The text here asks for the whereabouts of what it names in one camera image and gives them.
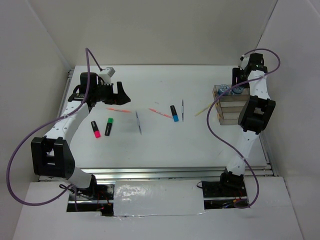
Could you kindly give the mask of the green cap black highlighter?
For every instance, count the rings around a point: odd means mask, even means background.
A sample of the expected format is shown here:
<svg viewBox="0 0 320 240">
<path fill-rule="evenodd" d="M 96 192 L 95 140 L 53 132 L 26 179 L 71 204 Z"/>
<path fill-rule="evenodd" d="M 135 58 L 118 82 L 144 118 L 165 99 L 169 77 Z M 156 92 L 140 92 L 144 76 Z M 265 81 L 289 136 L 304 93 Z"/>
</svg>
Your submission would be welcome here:
<svg viewBox="0 0 320 240">
<path fill-rule="evenodd" d="M 109 136 L 112 130 L 112 126 L 114 123 L 114 119 L 112 117 L 109 117 L 106 123 L 106 128 L 105 128 L 105 132 L 104 135 L 105 136 Z"/>
</svg>

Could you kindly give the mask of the yellow slim highlighter pen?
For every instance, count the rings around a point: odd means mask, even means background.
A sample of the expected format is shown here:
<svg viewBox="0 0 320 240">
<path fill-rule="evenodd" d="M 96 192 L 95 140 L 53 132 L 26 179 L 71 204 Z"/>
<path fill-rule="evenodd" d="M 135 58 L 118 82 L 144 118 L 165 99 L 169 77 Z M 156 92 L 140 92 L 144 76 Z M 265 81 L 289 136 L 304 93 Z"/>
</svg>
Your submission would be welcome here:
<svg viewBox="0 0 320 240">
<path fill-rule="evenodd" d="M 215 105 L 216 105 L 216 102 L 208 104 L 205 108 L 198 111 L 194 116 L 197 117 L 198 115 L 202 114 L 203 112 L 207 111 L 208 109 L 210 109 L 211 107 L 213 107 Z"/>
</svg>

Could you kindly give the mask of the pink cap black highlighter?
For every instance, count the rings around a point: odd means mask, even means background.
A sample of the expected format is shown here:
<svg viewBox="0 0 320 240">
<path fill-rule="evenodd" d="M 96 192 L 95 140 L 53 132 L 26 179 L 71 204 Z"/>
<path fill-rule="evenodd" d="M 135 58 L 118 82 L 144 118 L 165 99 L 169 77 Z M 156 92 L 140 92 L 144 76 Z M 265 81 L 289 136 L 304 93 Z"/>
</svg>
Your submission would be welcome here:
<svg viewBox="0 0 320 240">
<path fill-rule="evenodd" d="M 91 124 L 91 127 L 92 127 L 92 130 L 93 130 L 95 138 L 97 138 L 97 139 L 100 138 L 101 137 L 101 133 L 100 133 L 100 130 L 98 128 L 97 123 L 95 121 L 91 121 L 90 124 Z"/>
</svg>

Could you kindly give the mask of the blue cap black highlighter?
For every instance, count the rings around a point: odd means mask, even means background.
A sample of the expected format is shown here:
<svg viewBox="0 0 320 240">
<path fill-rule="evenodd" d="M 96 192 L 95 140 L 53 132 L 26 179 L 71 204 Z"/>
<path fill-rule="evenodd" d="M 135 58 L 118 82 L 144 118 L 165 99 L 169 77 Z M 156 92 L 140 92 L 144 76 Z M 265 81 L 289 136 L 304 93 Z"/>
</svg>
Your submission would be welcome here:
<svg viewBox="0 0 320 240">
<path fill-rule="evenodd" d="M 176 111 L 176 108 L 175 108 L 174 105 L 170 106 L 170 111 L 171 111 L 171 114 L 172 114 L 173 121 L 174 122 L 178 122 L 179 121 L 179 117 L 178 117 L 178 114 L 177 114 L 177 111 Z"/>
</svg>

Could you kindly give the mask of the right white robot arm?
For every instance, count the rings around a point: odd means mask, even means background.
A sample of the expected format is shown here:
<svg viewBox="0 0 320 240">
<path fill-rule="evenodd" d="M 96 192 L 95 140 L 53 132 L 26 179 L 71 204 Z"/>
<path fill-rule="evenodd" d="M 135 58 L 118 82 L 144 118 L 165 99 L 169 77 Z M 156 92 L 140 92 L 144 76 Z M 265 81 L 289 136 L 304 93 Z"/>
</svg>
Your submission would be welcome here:
<svg viewBox="0 0 320 240">
<path fill-rule="evenodd" d="M 249 97 L 242 108 L 237 124 L 243 132 L 235 146 L 236 156 L 230 160 L 220 175 L 218 190 L 223 196 L 230 196 L 243 185 L 248 157 L 259 134 L 265 130 L 276 107 L 267 89 L 268 69 L 261 53 L 241 57 L 240 67 L 232 69 L 231 92 L 235 95 L 243 89 L 249 90 Z"/>
</svg>

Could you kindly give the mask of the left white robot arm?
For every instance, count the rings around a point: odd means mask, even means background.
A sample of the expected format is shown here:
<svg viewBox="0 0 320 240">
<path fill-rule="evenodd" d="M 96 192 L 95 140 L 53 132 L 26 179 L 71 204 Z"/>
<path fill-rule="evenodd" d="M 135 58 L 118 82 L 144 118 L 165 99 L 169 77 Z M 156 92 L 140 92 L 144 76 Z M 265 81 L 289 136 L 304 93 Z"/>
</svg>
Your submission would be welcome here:
<svg viewBox="0 0 320 240">
<path fill-rule="evenodd" d="M 122 82 L 116 83 L 117 91 L 114 92 L 111 82 L 114 73 L 112 67 L 100 73 L 81 73 L 80 84 L 69 96 L 62 119 L 43 137 L 34 137 L 31 141 L 34 173 L 38 176 L 63 179 L 74 185 L 88 200 L 94 199 L 99 193 L 97 180 L 94 175 L 76 167 L 70 143 L 81 122 L 98 102 L 120 106 L 131 101 Z"/>
</svg>

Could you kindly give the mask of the orange slim highlighter pen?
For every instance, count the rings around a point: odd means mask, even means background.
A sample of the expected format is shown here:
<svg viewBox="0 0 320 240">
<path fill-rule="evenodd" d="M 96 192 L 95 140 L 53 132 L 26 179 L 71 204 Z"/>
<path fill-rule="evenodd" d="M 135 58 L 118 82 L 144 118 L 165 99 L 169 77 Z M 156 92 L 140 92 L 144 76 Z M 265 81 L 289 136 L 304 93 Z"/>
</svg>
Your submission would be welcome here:
<svg viewBox="0 0 320 240">
<path fill-rule="evenodd" d="M 106 109 L 109 111 L 115 111 L 115 112 L 121 112 L 121 113 L 132 113 L 132 111 L 126 110 L 126 109 L 118 109 L 118 108 L 112 108 L 112 107 L 107 107 Z"/>
</svg>

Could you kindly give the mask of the clear drawer organizer box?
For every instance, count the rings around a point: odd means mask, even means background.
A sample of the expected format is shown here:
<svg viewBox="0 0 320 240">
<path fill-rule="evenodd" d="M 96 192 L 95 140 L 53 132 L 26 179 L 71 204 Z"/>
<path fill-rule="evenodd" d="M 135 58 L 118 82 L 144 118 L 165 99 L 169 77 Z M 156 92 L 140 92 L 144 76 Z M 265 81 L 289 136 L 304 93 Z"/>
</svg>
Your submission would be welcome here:
<svg viewBox="0 0 320 240">
<path fill-rule="evenodd" d="M 219 85 L 215 85 L 212 91 L 214 100 L 219 97 L 218 87 Z M 219 123 L 221 125 L 237 125 L 240 113 L 249 97 L 249 88 L 245 88 L 241 95 L 231 95 L 231 90 L 228 94 L 222 95 L 215 105 Z"/>
</svg>

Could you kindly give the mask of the red slim highlighter pen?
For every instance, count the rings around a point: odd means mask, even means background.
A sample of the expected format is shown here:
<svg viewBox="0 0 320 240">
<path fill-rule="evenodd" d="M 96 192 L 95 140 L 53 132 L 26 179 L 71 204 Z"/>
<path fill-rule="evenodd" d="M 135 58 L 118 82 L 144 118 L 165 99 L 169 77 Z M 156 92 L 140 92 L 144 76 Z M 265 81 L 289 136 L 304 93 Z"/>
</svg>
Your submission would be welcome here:
<svg viewBox="0 0 320 240">
<path fill-rule="evenodd" d="M 171 115 L 162 113 L 162 112 L 157 111 L 157 110 L 155 110 L 155 109 L 153 109 L 153 108 L 148 108 L 148 109 L 149 109 L 150 111 L 152 111 L 153 113 L 159 114 L 159 115 L 164 116 L 164 117 L 166 117 L 166 118 L 169 118 L 169 119 L 172 119 L 172 118 L 173 118 Z"/>
</svg>

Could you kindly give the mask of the white foil cover sheet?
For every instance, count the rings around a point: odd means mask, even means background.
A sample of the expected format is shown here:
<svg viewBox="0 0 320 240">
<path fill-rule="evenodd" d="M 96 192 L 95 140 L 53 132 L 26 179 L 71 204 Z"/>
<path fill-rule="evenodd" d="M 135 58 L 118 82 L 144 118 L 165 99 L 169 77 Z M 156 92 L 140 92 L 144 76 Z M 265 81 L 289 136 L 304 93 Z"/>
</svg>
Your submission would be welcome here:
<svg viewBox="0 0 320 240">
<path fill-rule="evenodd" d="M 205 212 L 198 180 L 117 181 L 116 217 L 193 216 Z"/>
</svg>

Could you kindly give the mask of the aluminium frame rail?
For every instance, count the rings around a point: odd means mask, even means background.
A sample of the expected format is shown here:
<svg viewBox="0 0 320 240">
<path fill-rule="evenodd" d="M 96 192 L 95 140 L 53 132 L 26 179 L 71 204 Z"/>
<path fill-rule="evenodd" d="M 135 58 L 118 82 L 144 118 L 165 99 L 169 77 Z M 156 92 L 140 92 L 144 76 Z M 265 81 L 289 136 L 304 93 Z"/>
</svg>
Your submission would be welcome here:
<svg viewBox="0 0 320 240">
<path fill-rule="evenodd" d="M 224 167 L 83 168 L 98 181 L 218 178 Z"/>
</svg>

